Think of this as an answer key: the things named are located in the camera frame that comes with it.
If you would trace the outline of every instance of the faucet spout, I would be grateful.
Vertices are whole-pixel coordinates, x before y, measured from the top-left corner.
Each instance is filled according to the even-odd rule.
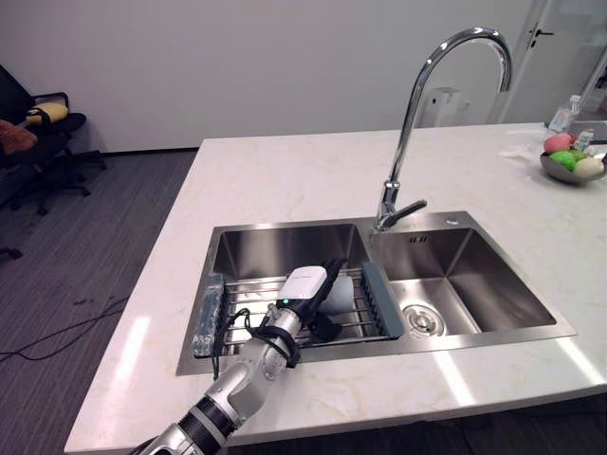
[[[388,226],[384,225],[385,219],[395,213],[395,201],[398,194],[400,184],[398,183],[398,175],[402,166],[403,158],[409,136],[414,127],[415,115],[419,107],[419,101],[426,85],[426,81],[436,68],[438,63],[452,50],[463,44],[468,43],[484,43],[493,48],[500,62],[500,82],[499,91],[506,92],[510,88],[510,80],[512,78],[512,59],[510,51],[506,44],[506,40],[502,33],[488,27],[473,27],[460,31],[454,34],[448,40],[444,41],[437,47],[434,52],[428,57],[422,66],[417,79],[415,80],[414,88],[409,98],[409,104],[405,114],[402,128],[400,130],[400,138],[396,147],[395,159],[388,176],[383,184],[381,201],[377,210],[376,228],[385,230]]]

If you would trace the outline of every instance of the yellow cushion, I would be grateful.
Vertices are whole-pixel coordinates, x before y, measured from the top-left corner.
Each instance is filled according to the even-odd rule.
[[[28,110],[26,120],[32,125],[44,124],[44,116],[40,114],[40,111],[48,115],[50,123],[63,120],[67,117],[68,112],[67,108],[58,102],[41,102]]]

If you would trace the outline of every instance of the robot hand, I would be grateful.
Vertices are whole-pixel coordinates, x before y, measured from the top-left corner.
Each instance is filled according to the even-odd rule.
[[[295,367],[299,349],[294,337],[314,324],[318,308],[338,277],[344,258],[300,267],[288,277],[276,304],[252,331],[240,355],[178,424],[171,424],[137,455],[213,455],[227,438],[267,399],[271,386],[288,366]]]

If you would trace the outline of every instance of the kitchen island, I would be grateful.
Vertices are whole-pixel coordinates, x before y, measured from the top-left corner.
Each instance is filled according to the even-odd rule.
[[[540,124],[414,130],[398,205],[425,198],[425,211],[469,212],[577,335],[303,363],[279,378],[230,444],[606,391],[607,180],[570,187],[545,177],[537,159],[543,134]],[[213,227],[373,216],[396,140],[396,131],[205,140],[65,451],[136,446],[180,419],[211,384],[210,374],[175,370]]]

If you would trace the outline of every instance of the door handle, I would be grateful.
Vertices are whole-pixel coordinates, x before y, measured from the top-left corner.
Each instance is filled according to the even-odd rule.
[[[552,36],[552,35],[554,35],[554,33],[551,32],[551,31],[542,31],[541,28],[538,28],[538,31],[535,32],[535,37],[537,38],[540,35],[549,35],[549,36]]]

